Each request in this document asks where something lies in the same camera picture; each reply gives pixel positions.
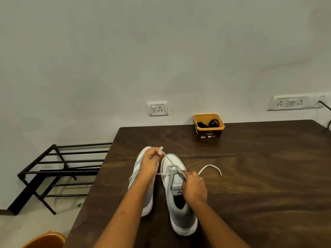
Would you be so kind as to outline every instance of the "orange container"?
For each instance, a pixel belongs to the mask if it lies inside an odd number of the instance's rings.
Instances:
[[[63,234],[49,231],[32,239],[22,248],[62,248],[65,241]]]
[[[219,122],[219,127],[217,128],[200,128],[198,122],[202,122],[205,125],[208,125],[209,122],[213,119],[217,119]],[[194,127],[199,138],[212,138],[212,137],[221,137],[222,131],[225,128],[224,123],[219,118],[217,114],[198,114],[193,117]]]

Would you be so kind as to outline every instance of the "orange chair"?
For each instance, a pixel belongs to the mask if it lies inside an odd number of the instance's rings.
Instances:
[[[22,248],[62,248],[66,238],[63,234],[49,231],[32,239]]]

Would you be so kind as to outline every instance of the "plastic box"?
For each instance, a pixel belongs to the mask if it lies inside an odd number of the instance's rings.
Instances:
[[[219,122],[219,127],[217,128],[200,128],[198,127],[198,122],[203,122],[208,125],[213,119],[217,119]],[[194,127],[197,132],[198,138],[213,138],[220,137],[223,129],[225,128],[224,123],[219,118],[217,114],[198,114],[193,117]]]

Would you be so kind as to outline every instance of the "wooden table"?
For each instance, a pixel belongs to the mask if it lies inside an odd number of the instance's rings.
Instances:
[[[331,132],[312,120],[231,123],[221,138],[198,139],[193,125],[120,128],[65,248],[92,248],[127,191],[137,155],[163,146],[201,176],[208,203],[252,247],[331,247]],[[171,227],[159,176],[136,247],[208,247],[201,226]]]

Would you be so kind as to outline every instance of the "electrical socket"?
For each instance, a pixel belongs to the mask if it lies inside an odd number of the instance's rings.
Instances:
[[[148,102],[147,111],[150,117],[168,116],[168,101]]]
[[[317,109],[324,106],[318,101],[327,102],[329,94],[292,94],[273,96],[268,111],[272,110],[298,110],[298,109]]]

